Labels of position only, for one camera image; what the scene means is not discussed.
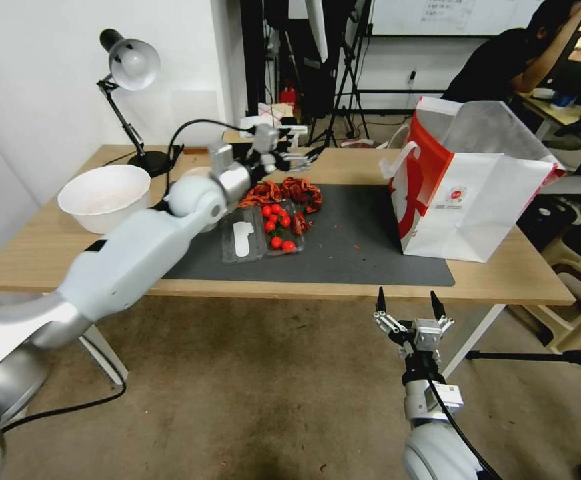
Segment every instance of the white bowl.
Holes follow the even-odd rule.
[[[150,175],[132,165],[109,165],[82,173],[59,192],[61,210],[93,233],[108,233],[150,204]]]

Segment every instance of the black stand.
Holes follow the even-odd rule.
[[[355,36],[352,41],[352,46],[348,46],[346,44],[346,30],[344,28],[344,32],[342,33],[342,49],[344,51],[344,76],[342,77],[342,82],[339,86],[339,91],[336,95],[335,105],[333,106],[332,112],[330,113],[330,123],[328,124],[328,128],[320,133],[317,137],[312,137],[315,131],[315,126],[317,123],[317,119],[313,119],[312,125],[310,127],[310,136],[308,137],[308,144],[311,145],[312,143],[316,142],[324,135],[326,136],[326,140],[324,145],[326,147],[330,146],[330,141],[337,147],[337,142],[334,138],[334,133],[332,131],[333,126],[335,124],[335,117],[338,114],[339,104],[342,101],[342,96],[344,95],[344,87],[346,86],[346,79],[348,75],[350,75],[350,83],[352,85],[352,93],[354,95],[357,105],[359,105],[359,113],[362,118],[362,123],[364,124],[364,133],[366,134],[366,138],[370,138],[370,134],[368,133],[368,126],[366,125],[366,116],[364,115],[364,110],[362,109],[362,101],[359,95],[359,89],[357,88],[357,74],[359,70],[359,60],[361,57],[362,52],[362,43],[364,40],[364,33],[368,29],[368,19],[370,18],[370,0],[366,0],[364,3],[364,7],[362,8],[362,12],[359,18],[359,25],[357,26],[357,31],[355,32]],[[355,68],[353,71],[352,68],[352,61],[355,60]],[[337,67],[335,68],[335,78],[337,78],[339,74],[339,63],[337,63]],[[350,129],[349,132],[351,135],[354,135],[355,125],[352,123],[352,119],[350,118],[350,109],[352,108],[352,96],[350,97],[350,102],[348,105],[348,109],[342,106],[342,115],[345,117],[346,122],[348,123],[348,128]]]
[[[482,353],[478,350],[471,350],[466,354],[466,358],[473,359],[493,359],[493,360],[523,360],[523,361],[547,361],[563,362],[581,365],[581,350],[571,350],[563,352],[561,355],[551,353]]]
[[[130,138],[130,141],[137,149],[137,155],[132,157],[128,163],[130,165],[134,165],[136,167],[142,168],[146,170],[151,177],[158,177],[159,175],[163,175],[168,171],[172,170],[173,163],[170,161],[167,153],[160,152],[160,151],[144,151],[143,150],[143,140],[135,130],[135,128],[129,124],[123,115],[117,108],[117,104],[112,99],[112,92],[119,88],[119,85],[116,83],[111,82],[112,76],[108,75],[103,80],[99,80],[97,82],[97,86],[101,90],[101,92],[105,95],[105,98],[108,100],[110,107],[113,109],[117,118],[121,122],[121,126],[123,127],[123,131],[125,134]]]

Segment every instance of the tripod stand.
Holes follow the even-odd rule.
[[[366,117],[365,117],[364,111],[361,107],[362,101],[360,98],[359,90],[357,88],[357,75],[359,73],[358,71],[359,71],[360,56],[361,56],[361,52],[362,52],[362,43],[364,40],[364,33],[368,29],[368,21],[370,18],[370,3],[371,3],[370,0],[366,0],[364,2],[364,6],[362,7],[362,11],[361,11],[359,19],[358,19],[357,29],[355,31],[355,35],[353,37],[351,45],[348,45],[346,43],[346,28],[344,27],[344,31],[342,32],[342,50],[344,51],[344,75],[342,77],[342,81],[341,81],[340,86],[339,86],[339,91],[337,92],[337,95],[335,97],[336,98],[335,104],[332,107],[332,111],[330,113],[330,122],[329,122],[328,128],[326,130],[321,132],[317,137],[313,138],[313,134],[315,132],[315,126],[317,124],[317,119],[313,119],[312,126],[310,127],[310,135],[308,137],[308,143],[306,144],[306,146],[311,145],[312,143],[321,139],[325,135],[326,140],[325,140],[324,145],[326,147],[329,147],[330,141],[332,140],[335,147],[337,147],[337,142],[334,139],[334,134],[333,134],[332,128],[333,128],[334,123],[335,123],[335,117],[338,113],[339,104],[341,103],[342,97],[344,96],[344,86],[346,85],[346,80],[348,79],[348,75],[350,75],[350,83],[351,83],[350,95],[353,95],[355,97],[355,100],[357,101],[357,105],[359,105],[359,113],[360,113],[361,118],[362,118],[362,123],[364,124],[364,133],[366,134],[366,138],[370,138],[370,134],[368,133],[368,126],[366,125]],[[353,60],[355,60],[354,69],[352,66]],[[337,78],[338,73],[339,73],[339,65],[337,64],[335,71],[334,71],[335,79]],[[346,118],[346,121],[348,123],[348,128],[350,129],[351,132],[354,132],[355,125],[352,123],[352,119],[350,117],[351,107],[352,107],[352,96],[350,98],[348,109],[346,109],[346,107],[342,106],[342,113],[344,114],[344,117]]]
[[[565,351],[561,355],[552,353],[482,353],[479,350],[471,350],[466,354],[466,358],[492,359],[492,360],[523,360],[523,361],[547,361],[574,363],[581,366],[581,350]]]

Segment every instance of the desk lamp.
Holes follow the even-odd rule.
[[[97,86],[117,115],[126,135],[137,149],[137,155],[128,163],[146,170],[151,177],[157,177],[172,168],[168,155],[160,151],[144,151],[143,139],[129,124],[112,99],[112,92],[118,87],[125,90],[143,90],[155,81],[161,61],[159,53],[152,45],[136,39],[126,39],[112,29],[106,29],[99,36],[101,46],[108,52],[110,73],[97,82]]]

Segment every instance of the red and white shopping bag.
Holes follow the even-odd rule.
[[[504,137],[515,142],[508,153],[446,149],[442,142],[453,121],[463,118],[462,104],[422,97],[398,158],[391,165],[380,162],[390,179],[404,254],[486,262],[541,186],[564,173],[512,112],[496,104],[505,109],[506,128],[513,129]],[[479,135],[479,119],[469,120],[459,135]],[[513,157],[511,151],[532,158]]]

